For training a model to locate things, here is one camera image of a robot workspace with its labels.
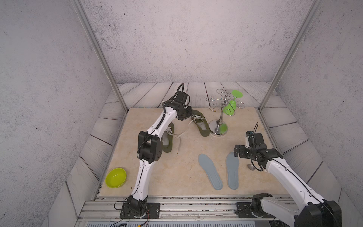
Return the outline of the olive green shoe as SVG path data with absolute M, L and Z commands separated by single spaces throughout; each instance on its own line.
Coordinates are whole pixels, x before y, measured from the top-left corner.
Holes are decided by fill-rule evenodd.
M 207 122 L 207 119 L 205 118 L 205 116 L 198 110 L 193 110 L 192 111 L 193 115 L 191 117 L 191 121 L 188 125 L 190 125 L 191 123 L 194 123 L 201 136 L 203 137 L 208 137 L 210 135 L 210 129 L 209 129 L 209 124 Z
M 173 150 L 173 139 L 177 138 L 179 139 L 179 145 L 177 148 L 177 153 L 179 153 L 181 144 L 182 144 L 182 135 L 185 132 L 182 132 L 180 134 L 175 134 L 175 126 L 173 123 L 170 123 L 167 129 L 164 131 L 161 143 L 162 143 L 162 151 L 165 153 L 170 153 Z

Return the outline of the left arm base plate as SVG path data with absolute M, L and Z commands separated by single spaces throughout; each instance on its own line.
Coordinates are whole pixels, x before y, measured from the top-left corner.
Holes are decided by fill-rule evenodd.
M 143 203 L 130 205 L 124 203 L 121 211 L 121 219 L 158 219 L 160 215 L 160 203 Z

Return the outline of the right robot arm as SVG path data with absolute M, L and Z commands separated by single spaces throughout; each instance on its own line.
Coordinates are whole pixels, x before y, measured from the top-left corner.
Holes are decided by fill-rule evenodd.
M 285 188 L 297 205 L 296 208 L 278 201 L 269 193 L 256 194 L 249 206 L 256 218 L 272 215 L 290 227 L 341 227 L 342 210 L 335 201 L 328 201 L 314 191 L 287 164 L 276 149 L 268 149 L 263 135 L 246 132 L 246 144 L 235 145 L 234 156 L 257 162 L 258 171 L 267 170 Z

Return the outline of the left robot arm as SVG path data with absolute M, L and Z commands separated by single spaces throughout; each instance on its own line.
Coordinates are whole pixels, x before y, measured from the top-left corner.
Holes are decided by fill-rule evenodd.
M 142 218 L 147 215 L 148 188 L 154 164 L 161 158 L 162 136 L 174 119 L 184 121 L 192 117 L 190 96 L 184 92 L 184 84 L 180 84 L 175 94 L 162 103 L 163 111 L 156 122 L 146 131 L 138 135 L 137 158 L 139 172 L 134 189 L 123 201 L 120 218 Z

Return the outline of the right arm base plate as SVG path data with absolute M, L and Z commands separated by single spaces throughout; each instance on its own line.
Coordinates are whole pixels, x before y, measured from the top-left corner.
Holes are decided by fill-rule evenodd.
M 253 204 L 252 202 L 238 202 L 236 203 L 235 214 L 238 218 L 275 218 L 263 211 L 261 205 Z

